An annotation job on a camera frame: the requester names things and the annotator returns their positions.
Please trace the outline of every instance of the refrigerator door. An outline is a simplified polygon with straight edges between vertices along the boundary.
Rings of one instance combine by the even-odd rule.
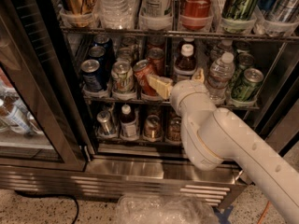
[[[0,164],[82,171],[93,150],[52,46],[35,0],[0,0]]]

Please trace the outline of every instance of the floor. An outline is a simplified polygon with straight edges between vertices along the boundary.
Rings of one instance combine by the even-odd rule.
[[[285,156],[299,172],[299,142]],[[232,212],[222,210],[221,224],[257,223],[267,204],[262,192],[255,186],[248,186],[232,203]],[[75,223],[114,223],[117,203],[78,200],[79,212]],[[0,189],[0,224],[67,224],[76,216],[76,203],[67,198],[27,198],[13,190]],[[270,205],[263,224],[285,224],[278,211]]]

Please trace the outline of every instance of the plastic bag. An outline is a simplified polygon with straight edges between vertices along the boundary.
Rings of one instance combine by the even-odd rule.
[[[218,224],[213,209],[196,197],[123,196],[115,224]]]

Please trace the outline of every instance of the white robotic arm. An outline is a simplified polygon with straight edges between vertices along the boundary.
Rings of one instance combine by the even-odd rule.
[[[205,85],[192,80],[174,86],[170,104],[182,117],[182,144],[196,167],[236,161],[288,222],[299,223],[299,174],[243,120],[214,106]]]

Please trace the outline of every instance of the white bottle cap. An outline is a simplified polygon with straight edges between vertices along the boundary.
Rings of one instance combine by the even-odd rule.
[[[181,47],[181,54],[183,56],[191,56],[193,55],[193,45],[185,44]]]
[[[224,52],[221,59],[224,63],[231,63],[234,60],[234,55],[230,52]]]
[[[183,38],[187,42],[193,42],[194,38],[184,37]]]
[[[123,105],[121,108],[121,112],[125,115],[128,115],[131,112],[131,107],[129,105]]]
[[[221,43],[222,43],[224,46],[232,46],[233,41],[232,41],[232,40],[222,40]]]

